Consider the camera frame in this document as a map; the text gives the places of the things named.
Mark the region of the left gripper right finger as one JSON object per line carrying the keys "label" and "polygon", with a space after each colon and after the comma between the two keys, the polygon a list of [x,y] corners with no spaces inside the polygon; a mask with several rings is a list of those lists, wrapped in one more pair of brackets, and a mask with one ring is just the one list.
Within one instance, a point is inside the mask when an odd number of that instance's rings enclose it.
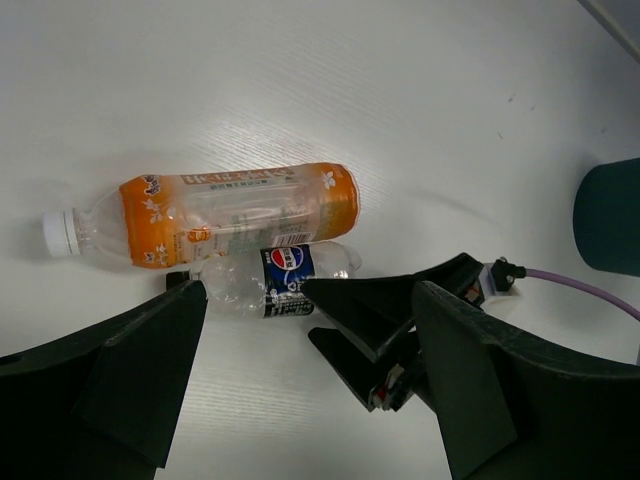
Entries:
{"label": "left gripper right finger", "polygon": [[635,479],[639,369],[512,326],[424,282],[412,293],[455,479]]}

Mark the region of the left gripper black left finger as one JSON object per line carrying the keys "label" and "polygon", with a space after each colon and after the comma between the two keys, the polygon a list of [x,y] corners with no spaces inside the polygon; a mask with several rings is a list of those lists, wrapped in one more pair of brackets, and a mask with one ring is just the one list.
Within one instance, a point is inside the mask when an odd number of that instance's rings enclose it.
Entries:
{"label": "left gripper black left finger", "polygon": [[4,479],[152,479],[165,468],[206,313],[199,281],[1,359]]}

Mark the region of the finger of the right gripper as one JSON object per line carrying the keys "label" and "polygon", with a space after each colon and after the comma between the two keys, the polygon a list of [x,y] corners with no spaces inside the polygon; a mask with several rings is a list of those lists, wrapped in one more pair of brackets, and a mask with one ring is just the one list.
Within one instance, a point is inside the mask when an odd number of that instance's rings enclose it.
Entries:
{"label": "finger of the right gripper", "polygon": [[367,411],[398,411],[413,396],[425,398],[425,367],[415,331],[376,361],[336,329],[316,327],[308,338]]}

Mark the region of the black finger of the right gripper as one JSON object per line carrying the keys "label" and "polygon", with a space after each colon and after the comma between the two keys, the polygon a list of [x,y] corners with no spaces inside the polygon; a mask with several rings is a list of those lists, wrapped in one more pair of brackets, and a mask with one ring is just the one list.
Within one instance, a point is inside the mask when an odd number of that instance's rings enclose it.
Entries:
{"label": "black finger of the right gripper", "polygon": [[481,262],[461,253],[414,274],[308,280],[302,293],[368,360],[376,362],[415,324],[414,286],[431,282],[462,298],[482,269]]}

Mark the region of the small clear dark-label bottle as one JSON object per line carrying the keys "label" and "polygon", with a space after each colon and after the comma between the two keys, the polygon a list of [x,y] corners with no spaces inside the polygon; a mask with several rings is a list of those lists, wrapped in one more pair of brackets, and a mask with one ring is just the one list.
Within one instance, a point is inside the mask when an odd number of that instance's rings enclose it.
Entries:
{"label": "small clear dark-label bottle", "polygon": [[348,279],[361,265],[354,249],[322,241],[212,258],[195,269],[168,273],[165,285],[202,282],[208,313],[215,317],[302,317],[314,311],[301,291],[306,280]]}

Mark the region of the clear orange-label bottle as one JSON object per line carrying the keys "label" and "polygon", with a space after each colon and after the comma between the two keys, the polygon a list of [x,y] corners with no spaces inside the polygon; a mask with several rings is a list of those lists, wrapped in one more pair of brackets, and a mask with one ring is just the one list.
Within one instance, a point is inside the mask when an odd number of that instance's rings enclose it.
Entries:
{"label": "clear orange-label bottle", "polygon": [[141,175],[88,211],[47,212],[54,257],[97,252],[145,269],[318,242],[348,233],[360,212],[353,174],[337,163],[188,175]]}

